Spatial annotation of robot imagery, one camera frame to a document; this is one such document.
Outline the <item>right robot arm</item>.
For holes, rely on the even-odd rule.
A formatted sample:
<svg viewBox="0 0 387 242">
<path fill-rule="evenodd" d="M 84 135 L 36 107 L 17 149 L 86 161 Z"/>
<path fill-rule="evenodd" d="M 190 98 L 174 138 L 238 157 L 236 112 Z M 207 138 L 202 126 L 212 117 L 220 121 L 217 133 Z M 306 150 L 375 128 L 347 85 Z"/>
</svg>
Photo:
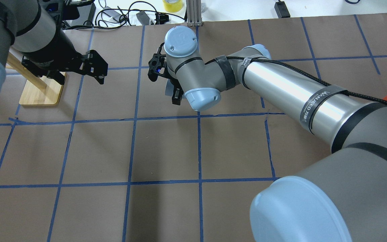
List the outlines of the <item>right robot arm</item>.
<svg viewBox="0 0 387 242">
<path fill-rule="evenodd" d="M 342 87 L 271 60 L 261 44 L 206 64 L 186 26 L 168 30 L 163 48 L 193 110 L 213 107 L 221 92 L 241 84 L 330 145 L 331 155 L 255 196 L 255 241 L 387 242 L 386 101 L 355 101 Z"/>
</svg>

